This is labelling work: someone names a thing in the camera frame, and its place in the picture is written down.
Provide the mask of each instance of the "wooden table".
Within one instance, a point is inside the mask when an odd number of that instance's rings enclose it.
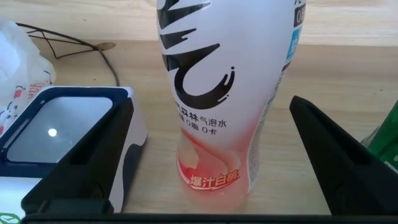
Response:
[[[98,52],[52,60],[57,85],[114,85]],[[57,53],[78,50],[56,44]],[[149,137],[125,212],[196,213],[177,179],[178,116],[157,42],[117,41],[106,51],[121,83],[141,100]],[[261,137],[261,171],[243,213],[329,214],[289,103],[294,95],[316,104],[356,139],[367,136],[398,99],[398,47],[299,45]]]

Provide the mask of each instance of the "black cable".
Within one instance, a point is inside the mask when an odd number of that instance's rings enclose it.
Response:
[[[113,66],[111,65],[109,60],[105,57],[105,54],[102,52],[101,49],[99,49],[99,53],[101,54],[102,58],[105,60],[105,63],[108,65],[109,69],[112,71],[114,80],[116,82],[116,86],[120,86],[120,80],[119,80],[118,74],[115,72]]]
[[[35,35],[29,35],[29,37],[38,38],[38,39],[45,39],[44,37],[38,37],[38,36],[35,36]],[[67,41],[67,40],[58,40],[58,39],[53,39],[53,38],[47,38],[47,40],[57,41],[57,42],[63,42],[63,43],[68,43],[68,44],[77,44],[77,45],[83,45],[83,46],[85,46],[84,44],[77,43],[77,42],[72,42],[72,41]]]
[[[89,47],[91,47],[92,49],[98,50],[98,47],[97,47],[97,46],[94,46],[94,45],[92,45],[92,44],[90,44],[90,43],[87,43],[87,42],[85,42],[85,41],[79,40],[79,39],[74,38],[74,37],[70,37],[70,36],[65,35],[65,34],[60,34],[60,33],[57,33],[57,32],[51,31],[51,30],[46,30],[46,29],[34,27],[34,26],[31,26],[31,25],[27,25],[27,24],[21,24],[21,23],[18,23],[18,22],[17,22],[17,25],[19,25],[19,26],[21,26],[21,27],[30,28],[30,29],[33,29],[33,30],[38,30],[38,31],[41,31],[41,32],[46,32],[46,33],[48,33],[48,34],[57,35],[57,36],[60,36],[60,37],[66,38],[66,39],[74,40],[74,41],[79,42],[79,43],[81,43],[81,44],[83,44],[83,45],[89,46]]]
[[[103,51],[99,47],[97,47],[95,45],[92,45],[90,43],[87,43],[85,41],[76,39],[74,37],[70,37],[70,36],[65,35],[65,34],[60,34],[60,33],[57,33],[57,32],[51,31],[51,30],[41,29],[41,28],[38,28],[38,27],[34,27],[34,26],[31,26],[31,25],[27,25],[27,24],[21,24],[21,23],[17,23],[17,25],[19,25],[21,27],[26,27],[26,28],[29,28],[29,29],[33,29],[32,31],[28,31],[27,32],[28,34],[32,34],[34,32],[40,32],[43,35],[43,37],[38,37],[38,36],[35,36],[35,35],[29,35],[29,37],[38,38],[38,39],[44,39],[48,43],[48,45],[50,46],[51,51],[52,51],[52,53],[53,53],[53,55],[54,55],[54,57],[56,59],[60,59],[62,57],[66,57],[66,56],[81,54],[81,53],[85,53],[85,52],[98,51],[101,54],[102,58],[104,59],[105,63],[107,64],[107,66],[109,67],[109,69],[111,70],[112,75],[113,75],[113,77],[115,79],[115,82],[116,82],[116,86],[120,86],[120,80],[119,80],[118,74],[116,73],[115,69],[113,68],[113,66],[109,62],[108,58],[106,58],[105,54],[103,53]],[[73,40],[75,42],[71,42],[71,41],[67,41],[67,40],[58,40],[58,39],[47,38],[44,33],[57,35],[57,36],[60,36],[60,37],[66,38],[66,39]],[[54,51],[54,48],[52,47],[52,45],[50,43],[50,40],[51,41],[56,41],[56,42],[64,42],[64,43],[68,43],[68,44],[84,45],[84,46],[87,46],[87,47],[91,47],[92,49],[91,50],[82,50],[80,52],[74,52],[74,53],[70,53],[70,54],[57,56],[57,54]]]

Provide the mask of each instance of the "plastic bottle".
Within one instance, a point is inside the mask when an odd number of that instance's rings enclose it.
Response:
[[[381,126],[361,143],[398,174],[398,101]]]
[[[305,0],[158,0],[159,41],[181,119],[177,166],[195,203],[217,211],[244,203],[304,14]]]

